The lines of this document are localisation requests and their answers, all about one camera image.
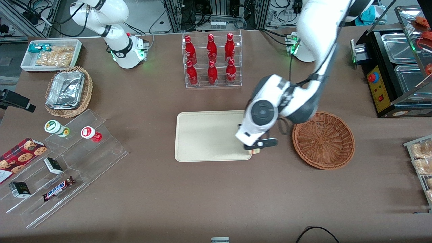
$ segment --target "brown wicker basket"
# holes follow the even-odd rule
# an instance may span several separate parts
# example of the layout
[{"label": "brown wicker basket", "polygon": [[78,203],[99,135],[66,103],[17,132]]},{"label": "brown wicker basket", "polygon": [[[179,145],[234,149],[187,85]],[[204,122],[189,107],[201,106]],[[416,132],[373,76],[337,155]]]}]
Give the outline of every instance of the brown wicker basket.
[{"label": "brown wicker basket", "polygon": [[[93,91],[93,81],[92,77],[90,77],[89,73],[82,67],[70,67],[67,69],[64,69],[60,72],[72,72],[72,71],[80,71],[83,72],[86,75],[86,80],[84,81],[84,87],[83,87],[83,93],[81,95],[81,104],[80,106],[75,110],[54,110],[50,109],[45,105],[46,110],[54,116],[60,116],[63,118],[71,118],[74,116],[77,116],[81,113],[83,113],[85,110],[87,110],[87,107],[89,106],[90,99],[92,98],[92,91]],[[51,82],[48,84],[47,91],[45,92],[45,99],[48,98],[48,94],[51,90],[51,85],[53,83],[54,77],[51,79]]]},{"label": "brown wicker basket", "polygon": [[310,121],[295,124],[292,142],[300,157],[319,169],[338,169],[353,157],[353,133],[339,117],[317,112]]}]

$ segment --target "table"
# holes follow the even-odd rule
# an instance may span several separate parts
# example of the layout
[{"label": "table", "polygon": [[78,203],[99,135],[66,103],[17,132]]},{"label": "table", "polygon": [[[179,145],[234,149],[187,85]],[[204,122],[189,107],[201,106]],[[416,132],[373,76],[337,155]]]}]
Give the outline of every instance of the table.
[{"label": "table", "polygon": [[[356,152],[335,171],[310,167],[291,137],[271,129],[277,147],[247,161],[179,163],[174,158],[180,112],[244,109],[261,77],[288,77],[284,46],[259,31],[243,31],[243,87],[186,90],[181,35],[158,35],[149,59],[134,69],[117,66],[101,38],[81,39],[78,64],[93,78],[89,108],[130,153],[34,230],[18,215],[0,214],[0,241],[8,242],[294,242],[307,226],[322,226],[341,242],[430,242],[432,215],[402,146],[432,131],[427,118],[378,119],[361,68],[350,65],[350,39],[365,27],[345,27],[335,68],[319,110],[352,129]],[[313,64],[294,60],[299,82]],[[52,73],[23,71],[16,92],[37,106],[34,114],[9,108],[0,126],[6,151],[25,137],[44,140],[44,109]],[[65,124],[69,119],[57,119]],[[308,232],[302,242],[333,242]]]}]

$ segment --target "red switch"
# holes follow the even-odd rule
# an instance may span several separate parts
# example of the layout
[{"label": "red switch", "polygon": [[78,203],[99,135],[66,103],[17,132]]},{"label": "red switch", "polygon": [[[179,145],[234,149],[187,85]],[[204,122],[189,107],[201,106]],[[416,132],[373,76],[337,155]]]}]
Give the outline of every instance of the red switch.
[{"label": "red switch", "polygon": [[375,79],[376,79],[375,74],[370,74],[370,75],[368,76],[368,81],[371,82],[371,83],[374,82]]}]

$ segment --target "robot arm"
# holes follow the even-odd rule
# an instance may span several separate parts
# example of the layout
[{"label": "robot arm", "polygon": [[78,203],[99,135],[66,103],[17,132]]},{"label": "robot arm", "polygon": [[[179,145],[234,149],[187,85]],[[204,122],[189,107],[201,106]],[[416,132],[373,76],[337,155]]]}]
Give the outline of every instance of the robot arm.
[{"label": "robot arm", "polygon": [[123,68],[133,68],[146,60],[148,42],[128,36],[120,23],[126,22],[129,9],[123,0],[82,0],[69,7],[72,19],[100,35]]},{"label": "robot arm", "polygon": [[260,137],[273,127],[279,115],[293,123],[303,123],[315,114],[337,51],[335,41],[339,23],[349,15],[351,6],[359,7],[356,1],[361,1],[361,6],[366,9],[373,2],[309,0],[305,3],[297,25],[297,35],[316,60],[314,73],[309,76],[306,89],[276,74],[264,77],[258,83],[242,125],[235,134],[245,144],[245,149],[275,146],[275,139],[268,143]]}]

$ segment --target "glass shelf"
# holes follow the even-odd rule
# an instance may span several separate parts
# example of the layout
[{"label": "glass shelf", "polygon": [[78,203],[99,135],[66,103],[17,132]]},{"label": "glass shelf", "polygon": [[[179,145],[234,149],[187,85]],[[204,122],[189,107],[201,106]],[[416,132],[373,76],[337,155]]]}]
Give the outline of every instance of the glass shelf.
[{"label": "glass shelf", "polygon": [[[218,71],[218,84],[216,86],[211,86],[209,84],[207,69],[209,67],[209,59],[207,56],[207,35],[213,34],[214,42],[217,46],[217,61],[215,67]],[[226,36],[228,33],[233,34],[234,41],[234,66],[236,68],[235,82],[234,84],[226,83],[226,67],[228,66],[225,61],[225,43]],[[189,35],[192,40],[192,44],[195,46],[195,51],[197,54],[197,64],[194,67],[197,70],[198,74],[198,85],[191,86],[189,84],[189,79],[187,78],[186,73],[186,52],[184,50],[186,46],[186,42],[184,41],[184,37]],[[187,33],[182,36],[182,52],[183,52],[183,69],[184,69],[184,80],[186,83],[186,88],[215,88],[215,87],[232,87],[232,86],[241,86],[243,84],[243,76],[242,76],[242,39],[241,39],[241,31],[220,31],[220,32],[196,32],[196,33]]]},{"label": "glass shelf", "polygon": [[[103,125],[104,121],[88,109],[66,124],[70,129],[67,137],[49,136],[45,144],[51,152],[46,152],[15,177],[0,185],[0,199],[7,213],[19,214],[27,229],[35,228],[125,157],[128,152]],[[94,143],[82,138],[80,132],[85,126],[92,126],[100,132],[102,140]],[[43,161],[46,157],[55,158],[64,172],[60,175],[50,173]],[[42,195],[69,176],[75,182],[45,202]],[[12,181],[25,182],[32,195],[28,198],[15,198],[9,188]]]},{"label": "glass shelf", "polygon": [[432,64],[432,53],[423,48],[432,51],[432,41],[420,37],[422,32],[427,31],[427,28],[416,23],[416,16],[424,17],[423,11],[420,6],[399,6],[394,11],[413,50],[420,71],[426,77],[425,68],[426,65]]}]

